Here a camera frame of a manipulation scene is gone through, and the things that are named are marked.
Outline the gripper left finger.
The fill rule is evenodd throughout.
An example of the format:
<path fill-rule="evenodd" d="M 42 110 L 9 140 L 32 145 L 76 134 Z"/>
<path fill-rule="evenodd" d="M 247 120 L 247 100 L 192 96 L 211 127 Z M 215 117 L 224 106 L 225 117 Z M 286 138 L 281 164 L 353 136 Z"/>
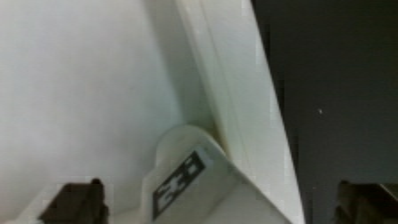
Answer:
<path fill-rule="evenodd" d="M 46 187 L 18 215 L 14 224 L 108 224 L 101 180 L 94 178 L 85 183 Z"/>

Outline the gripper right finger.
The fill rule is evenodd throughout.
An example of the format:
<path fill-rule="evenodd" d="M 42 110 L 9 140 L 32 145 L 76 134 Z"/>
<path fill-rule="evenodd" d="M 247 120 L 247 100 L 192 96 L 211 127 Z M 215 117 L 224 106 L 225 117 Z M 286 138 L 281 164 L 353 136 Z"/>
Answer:
<path fill-rule="evenodd" d="M 339 182 L 334 224 L 398 224 L 398 183 Z"/>

